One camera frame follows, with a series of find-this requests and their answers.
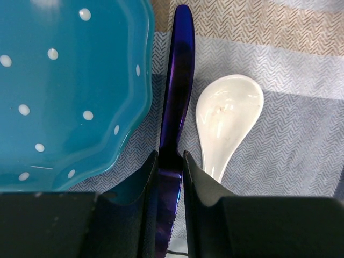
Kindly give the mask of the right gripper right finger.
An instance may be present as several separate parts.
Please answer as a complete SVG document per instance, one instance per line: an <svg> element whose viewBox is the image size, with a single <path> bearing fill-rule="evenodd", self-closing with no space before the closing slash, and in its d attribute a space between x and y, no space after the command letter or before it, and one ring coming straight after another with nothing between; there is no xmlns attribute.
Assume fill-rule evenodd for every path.
<svg viewBox="0 0 344 258"><path fill-rule="evenodd" d="M343 203L329 197L239 196L184 152L190 257L343 257Z"/></svg>

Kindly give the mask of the teal dotted plate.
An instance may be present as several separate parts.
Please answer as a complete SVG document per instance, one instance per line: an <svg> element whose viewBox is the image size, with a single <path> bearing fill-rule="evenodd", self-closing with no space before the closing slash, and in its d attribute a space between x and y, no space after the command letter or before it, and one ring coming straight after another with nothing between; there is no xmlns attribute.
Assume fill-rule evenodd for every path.
<svg viewBox="0 0 344 258"><path fill-rule="evenodd" d="M1 1L1 192L116 162L152 104L150 1Z"/></svg>

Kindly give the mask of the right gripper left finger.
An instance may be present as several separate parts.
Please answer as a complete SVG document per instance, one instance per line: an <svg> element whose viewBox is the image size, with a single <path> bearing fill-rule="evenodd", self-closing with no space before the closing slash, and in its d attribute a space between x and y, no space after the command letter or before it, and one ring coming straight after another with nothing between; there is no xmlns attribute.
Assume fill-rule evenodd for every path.
<svg viewBox="0 0 344 258"><path fill-rule="evenodd" d="M1 257L153 257L157 163L102 194L1 194Z"/></svg>

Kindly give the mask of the blue beige checked cloth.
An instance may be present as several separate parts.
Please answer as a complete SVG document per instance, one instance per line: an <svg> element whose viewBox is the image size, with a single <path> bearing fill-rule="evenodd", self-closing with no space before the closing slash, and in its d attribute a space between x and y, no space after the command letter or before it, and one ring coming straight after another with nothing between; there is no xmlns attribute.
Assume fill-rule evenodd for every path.
<svg viewBox="0 0 344 258"><path fill-rule="evenodd" d="M222 185L239 195L343 199L343 1L186 1L196 34L192 95L179 150L202 154L195 108L220 77L264 93L262 113Z"/></svg>

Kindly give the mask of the purple knife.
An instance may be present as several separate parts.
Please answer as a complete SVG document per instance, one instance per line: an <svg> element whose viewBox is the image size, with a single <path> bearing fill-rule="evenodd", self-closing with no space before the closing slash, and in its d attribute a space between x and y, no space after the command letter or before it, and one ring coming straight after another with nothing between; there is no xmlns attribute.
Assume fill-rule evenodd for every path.
<svg viewBox="0 0 344 258"><path fill-rule="evenodd" d="M183 159L178 143L187 116L195 70L195 29L190 8L174 14L159 145L155 257L165 257L180 199Z"/></svg>

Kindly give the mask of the white ceramic spoon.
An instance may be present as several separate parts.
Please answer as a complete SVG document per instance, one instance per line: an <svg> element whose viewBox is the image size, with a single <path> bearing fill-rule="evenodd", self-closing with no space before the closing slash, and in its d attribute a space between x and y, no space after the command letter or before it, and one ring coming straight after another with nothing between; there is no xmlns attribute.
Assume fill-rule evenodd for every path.
<svg viewBox="0 0 344 258"><path fill-rule="evenodd" d="M200 94L195 117L202 150L202 168L221 182L235 150L257 122L264 95L259 84L244 75L228 75Z"/></svg>

